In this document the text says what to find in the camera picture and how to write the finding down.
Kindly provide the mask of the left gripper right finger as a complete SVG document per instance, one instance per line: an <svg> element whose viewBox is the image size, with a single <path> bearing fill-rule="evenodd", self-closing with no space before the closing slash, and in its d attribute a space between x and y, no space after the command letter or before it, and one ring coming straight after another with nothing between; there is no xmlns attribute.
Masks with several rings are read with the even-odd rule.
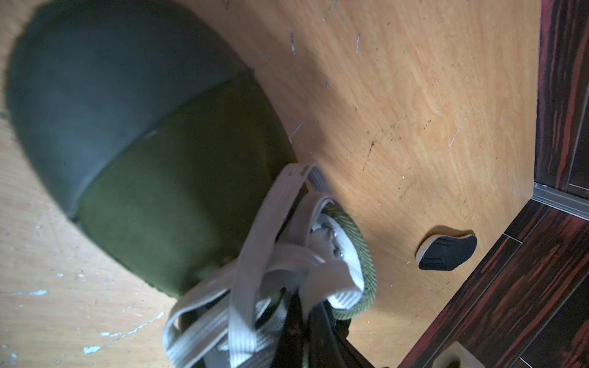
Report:
<svg viewBox="0 0 589 368"><path fill-rule="evenodd" d="M374 368L374 365L336 331L335 320L328 302L323 302L311 311L308 327L309 367Z"/></svg>

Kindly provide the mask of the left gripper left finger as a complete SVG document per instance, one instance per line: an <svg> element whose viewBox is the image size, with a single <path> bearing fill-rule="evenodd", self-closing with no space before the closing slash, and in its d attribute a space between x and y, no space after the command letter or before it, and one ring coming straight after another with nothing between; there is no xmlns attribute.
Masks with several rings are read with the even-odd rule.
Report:
<svg viewBox="0 0 589 368"><path fill-rule="evenodd" d="M305 324L298 294L291 297L288 314L271 368L302 368Z"/></svg>

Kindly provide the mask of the green shoe white laces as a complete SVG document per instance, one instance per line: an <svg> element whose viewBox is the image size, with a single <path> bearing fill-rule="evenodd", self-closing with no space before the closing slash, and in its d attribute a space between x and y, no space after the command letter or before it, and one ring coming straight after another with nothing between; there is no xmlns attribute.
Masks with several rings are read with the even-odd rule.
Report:
<svg viewBox="0 0 589 368"><path fill-rule="evenodd" d="M176 299L175 367L271 367L291 297L347 339L377 279L321 169L300 163L231 47L174 1L50 1L17 38L6 105L69 219Z"/></svg>

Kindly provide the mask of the far black insole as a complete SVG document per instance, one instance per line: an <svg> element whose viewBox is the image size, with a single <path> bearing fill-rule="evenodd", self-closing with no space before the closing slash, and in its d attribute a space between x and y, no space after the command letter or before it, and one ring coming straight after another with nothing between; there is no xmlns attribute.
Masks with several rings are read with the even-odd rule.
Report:
<svg viewBox="0 0 589 368"><path fill-rule="evenodd" d="M433 235L417 249L416 262L420 270L452 271L468 261L476 247L474 234L458 237Z"/></svg>

